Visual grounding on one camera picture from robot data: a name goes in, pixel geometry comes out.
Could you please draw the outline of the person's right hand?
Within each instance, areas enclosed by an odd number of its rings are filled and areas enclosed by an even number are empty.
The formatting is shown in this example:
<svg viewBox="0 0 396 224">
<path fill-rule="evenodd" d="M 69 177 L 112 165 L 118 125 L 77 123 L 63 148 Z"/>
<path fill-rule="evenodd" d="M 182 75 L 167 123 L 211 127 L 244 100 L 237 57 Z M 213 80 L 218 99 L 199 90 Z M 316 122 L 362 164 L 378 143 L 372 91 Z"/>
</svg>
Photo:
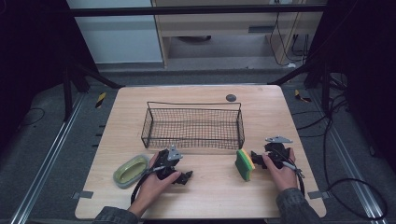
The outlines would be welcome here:
<svg viewBox="0 0 396 224">
<path fill-rule="evenodd" d="M 262 158 L 279 192 L 283 192 L 286 189 L 297 189 L 299 187 L 296 173 L 292 169 L 288 167 L 278 169 L 265 153 L 262 154 Z"/>
</svg>

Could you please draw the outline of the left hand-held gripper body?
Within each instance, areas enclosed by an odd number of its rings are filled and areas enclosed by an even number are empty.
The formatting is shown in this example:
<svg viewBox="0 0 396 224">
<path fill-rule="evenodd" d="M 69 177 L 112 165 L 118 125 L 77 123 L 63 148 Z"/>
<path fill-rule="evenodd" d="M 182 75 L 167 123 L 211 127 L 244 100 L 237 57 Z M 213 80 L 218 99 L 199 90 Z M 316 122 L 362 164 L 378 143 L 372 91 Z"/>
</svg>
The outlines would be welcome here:
<svg viewBox="0 0 396 224">
<path fill-rule="evenodd" d="M 182 154 L 175 146 L 170 146 L 169 148 L 160 151 L 156 161 L 154 162 L 154 167 L 159 168 L 159 170 L 156 171 L 157 177 L 163 180 L 170 174 L 174 173 L 176 171 L 175 166 L 182 158 Z"/>
</svg>

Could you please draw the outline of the white cabinet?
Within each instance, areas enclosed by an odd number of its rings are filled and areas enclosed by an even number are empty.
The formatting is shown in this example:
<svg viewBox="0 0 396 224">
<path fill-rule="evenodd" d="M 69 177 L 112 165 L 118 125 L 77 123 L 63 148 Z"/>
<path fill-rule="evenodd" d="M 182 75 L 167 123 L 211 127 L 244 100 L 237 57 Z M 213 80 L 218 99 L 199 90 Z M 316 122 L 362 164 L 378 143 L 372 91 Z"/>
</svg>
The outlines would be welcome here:
<svg viewBox="0 0 396 224">
<path fill-rule="evenodd" d="M 71 9 L 151 7 L 150 0 L 66 0 Z M 153 16 L 76 17 L 97 64 L 161 63 Z"/>
</svg>

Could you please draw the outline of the aluminium floor rail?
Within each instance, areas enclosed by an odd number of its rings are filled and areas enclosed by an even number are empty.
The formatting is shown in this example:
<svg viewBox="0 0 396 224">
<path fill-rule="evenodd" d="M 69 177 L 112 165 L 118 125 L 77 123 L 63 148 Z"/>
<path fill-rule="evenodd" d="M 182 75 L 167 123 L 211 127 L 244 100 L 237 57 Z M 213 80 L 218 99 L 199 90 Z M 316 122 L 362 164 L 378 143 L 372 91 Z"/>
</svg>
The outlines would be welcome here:
<svg viewBox="0 0 396 224">
<path fill-rule="evenodd" d="M 389 211 L 388 203 L 375 187 L 365 181 L 356 162 L 352 160 L 350 154 L 347 152 L 346 145 L 342 141 L 340 133 L 333 125 L 332 111 L 330 110 L 329 114 L 326 114 L 323 111 L 321 101 L 316 93 L 312 94 L 312 100 L 314 105 L 317 107 L 319 114 L 324 118 L 322 123 L 325 130 L 322 146 L 323 170 L 327 184 L 326 191 L 328 191 L 344 209 L 354 216 L 364 219 L 370 224 L 389 224 L 386 219 Z M 328 172 L 328 165 L 330 163 L 328 145 L 331 145 L 332 149 L 336 153 L 337 159 L 346 173 L 346 177 L 342 177 L 334 181 L 330 180 Z M 361 204 L 361 213 L 349 206 L 346 201 L 342 200 L 341 197 L 335 193 L 334 189 L 340 187 L 342 184 L 350 184 L 353 188 L 354 194 L 357 196 Z"/>
<path fill-rule="evenodd" d="M 13 214 L 9 224 L 25 224 L 28 217 L 33 210 L 36 200 L 40 195 L 45 183 L 47 182 L 48 176 L 52 170 L 54 163 L 57 161 L 58 155 L 61 152 L 64 142 L 69 135 L 77 115 L 81 109 L 81 105 L 84 101 L 85 94 L 78 93 L 77 98 L 72 106 L 72 112 L 69 118 L 63 122 L 59 132 L 57 133 L 54 141 L 52 142 L 49 152 L 47 153 L 45 159 L 41 163 L 41 166 L 38 172 L 35 175 L 35 178 L 26 192 L 23 200 L 21 201 L 18 209 Z"/>
</svg>

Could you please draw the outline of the green soap dish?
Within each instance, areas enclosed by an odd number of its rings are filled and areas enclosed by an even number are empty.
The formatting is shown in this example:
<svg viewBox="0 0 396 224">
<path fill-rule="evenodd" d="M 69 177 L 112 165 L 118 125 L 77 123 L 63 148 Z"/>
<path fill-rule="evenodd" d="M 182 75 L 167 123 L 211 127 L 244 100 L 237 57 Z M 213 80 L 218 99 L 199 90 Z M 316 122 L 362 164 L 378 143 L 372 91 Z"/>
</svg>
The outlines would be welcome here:
<svg viewBox="0 0 396 224">
<path fill-rule="evenodd" d="M 113 173 L 113 181 L 121 189 L 127 189 L 135 183 L 149 167 L 149 158 L 140 154 L 125 162 Z"/>
</svg>

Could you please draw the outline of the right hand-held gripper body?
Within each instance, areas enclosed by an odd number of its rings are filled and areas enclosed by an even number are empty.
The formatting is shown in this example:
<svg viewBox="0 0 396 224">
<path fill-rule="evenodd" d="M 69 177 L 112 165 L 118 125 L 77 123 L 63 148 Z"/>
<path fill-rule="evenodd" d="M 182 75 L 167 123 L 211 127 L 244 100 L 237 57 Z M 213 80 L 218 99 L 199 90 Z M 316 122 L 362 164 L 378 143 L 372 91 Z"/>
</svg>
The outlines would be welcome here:
<svg viewBox="0 0 396 224">
<path fill-rule="evenodd" d="M 291 143 L 291 140 L 283 136 L 268 137 L 265 139 L 267 144 L 264 146 L 267 156 L 272 160 L 276 168 L 280 169 L 285 162 L 289 161 L 290 148 L 285 144 Z"/>
</svg>

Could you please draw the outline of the yellow green sponge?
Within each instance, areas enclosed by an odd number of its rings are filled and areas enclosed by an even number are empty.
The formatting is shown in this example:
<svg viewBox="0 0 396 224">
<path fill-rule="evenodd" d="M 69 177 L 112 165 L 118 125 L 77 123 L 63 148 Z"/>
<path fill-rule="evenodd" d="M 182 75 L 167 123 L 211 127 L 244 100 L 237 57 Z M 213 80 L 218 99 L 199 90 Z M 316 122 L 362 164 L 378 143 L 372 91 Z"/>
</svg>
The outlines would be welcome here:
<svg viewBox="0 0 396 224">
<path fill-rule="evenodd" d="M 245 181 L 249 181 L 251 173 L 255 170 L 255 165 L 244 149 L 236 151 L 236 160 L 234 162 L 239 174 Z"/>
</svg>

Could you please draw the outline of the black horizontal bar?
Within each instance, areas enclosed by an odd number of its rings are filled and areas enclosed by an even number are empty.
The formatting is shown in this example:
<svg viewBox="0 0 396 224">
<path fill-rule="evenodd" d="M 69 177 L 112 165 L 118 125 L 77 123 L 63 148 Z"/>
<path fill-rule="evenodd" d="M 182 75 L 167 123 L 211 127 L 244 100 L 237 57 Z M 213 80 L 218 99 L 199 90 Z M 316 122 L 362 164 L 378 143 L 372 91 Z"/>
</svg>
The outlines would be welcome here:
<svg viewBox="0 0 396 224">
<path fill-rule="evenodd" d="M 320 12 L 326 5 L 242 5 L 242 6 L 190 6 L 190 7 L 123 7 L 80 8 L 64 12 L 74 17 L 146 16 L 230 13 Z"/>
</svg>

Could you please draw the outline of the person's left hand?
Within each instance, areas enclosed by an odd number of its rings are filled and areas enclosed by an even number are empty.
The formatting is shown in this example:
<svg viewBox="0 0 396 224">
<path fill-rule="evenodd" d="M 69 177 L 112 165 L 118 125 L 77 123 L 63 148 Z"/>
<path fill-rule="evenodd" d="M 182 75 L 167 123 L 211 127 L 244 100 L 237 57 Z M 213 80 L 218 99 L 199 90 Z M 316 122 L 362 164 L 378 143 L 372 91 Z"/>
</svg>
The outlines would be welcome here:
<svg viewBox="0 0 396 224">
<path fill-rule="evenodd" d="M 128 211 L 141 218 L 180 175 L 181 172 L 174 172 L 161 180 L 155 174 L 150 174 L 141 185 Z"/>
</svg>

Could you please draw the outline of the light wooden desk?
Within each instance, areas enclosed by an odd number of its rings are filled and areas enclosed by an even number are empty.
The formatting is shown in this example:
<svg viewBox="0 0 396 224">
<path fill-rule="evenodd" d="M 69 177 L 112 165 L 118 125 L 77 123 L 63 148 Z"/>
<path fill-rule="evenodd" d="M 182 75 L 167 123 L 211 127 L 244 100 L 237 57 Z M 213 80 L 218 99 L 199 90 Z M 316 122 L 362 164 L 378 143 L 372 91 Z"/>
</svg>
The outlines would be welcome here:
<svg viewBox="0 0 396 224">
<path fill-rule="evenodd" d="M 242 6 L 242 5 L 314 5 L 327 0 L 150 0 L 155 7 Z M 170 43 L 178 36 L 266 35 L 278 63 L 296 35 L 313 35 L 321 12 L 232 13 L 157 15 L 157 33 L 163 62 L 168 63 Z"/>
</svg>

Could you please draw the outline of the black metal stand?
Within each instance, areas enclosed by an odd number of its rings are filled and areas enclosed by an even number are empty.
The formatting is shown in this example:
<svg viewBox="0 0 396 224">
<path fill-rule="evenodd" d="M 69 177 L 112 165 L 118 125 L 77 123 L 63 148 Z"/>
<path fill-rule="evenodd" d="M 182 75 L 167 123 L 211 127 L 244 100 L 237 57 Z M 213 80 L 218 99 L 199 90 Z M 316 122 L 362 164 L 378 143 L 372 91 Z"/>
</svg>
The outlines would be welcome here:
<svg viewBox="0 0 396 224">
<path fill-rule="evenodd" d="M 269 82 L 269 85 L 281 86 L 289 80 L 307 73 L 304 85 L 308 88 L 314 88 L 321 84 L 321 107 L 326 114 L 330 113 L 330 88 L 331 88 L 331 64 L 325 59 L 309 59 L 305 64 L 292 70 L 285 76 Z"/>
<path fill-rule="evenodd" d="M 123 85 L 101 76 L 98 72 L 80 63 L 68 63 L 64 67 L 62 74 L 64 87 L 64 121 L 69 120 L 73 112 L 71 85 L 74 85 L 78 89 L 78 92 L 87 92 L 90 89 L 90 84 L 85 76 L 92 77 L 112 89 L 123 88 Z"/>
</svg>

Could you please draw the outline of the black wire mesh basket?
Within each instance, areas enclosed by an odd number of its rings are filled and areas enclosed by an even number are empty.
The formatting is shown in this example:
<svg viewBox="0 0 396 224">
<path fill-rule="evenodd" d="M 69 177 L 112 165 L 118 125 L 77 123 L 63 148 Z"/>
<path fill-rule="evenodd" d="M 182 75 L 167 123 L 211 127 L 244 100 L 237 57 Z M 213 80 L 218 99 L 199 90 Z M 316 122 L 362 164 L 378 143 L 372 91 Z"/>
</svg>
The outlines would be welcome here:
<svg viewBox="0 0 396 224">
<path fill-rule="evenodd" d="M 239 149 L 245 143 L 241 104 L 147 102 L 141 139 L 145 148 Z"/>
</svg>

